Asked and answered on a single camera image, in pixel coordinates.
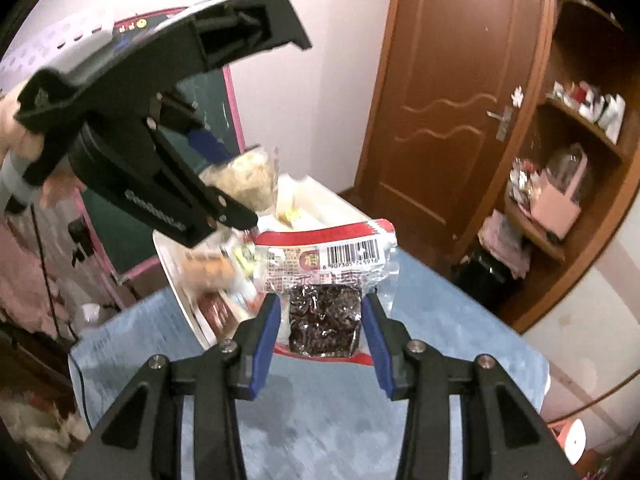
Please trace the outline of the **person left hand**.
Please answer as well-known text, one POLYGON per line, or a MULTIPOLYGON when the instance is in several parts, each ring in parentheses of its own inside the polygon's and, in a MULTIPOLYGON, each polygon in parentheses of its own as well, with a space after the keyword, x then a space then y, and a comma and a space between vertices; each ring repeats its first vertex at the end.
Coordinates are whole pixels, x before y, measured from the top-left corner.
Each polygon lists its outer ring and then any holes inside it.
MULTIPOLYGON (((42 134, 27 130, 16 119, 15 114, 20 109, 17 101, 25 81, 17 84, 9 93, 1 98, 1 158, 13 153, 26 158, 30 162, 36 160, 43 149, 42 134)), ((85 185, 73 174, 68 167, 58 167, 44 181, 39 194, 39 206, 49 208, 73 195, 76 191, 83 191, 85 185)))

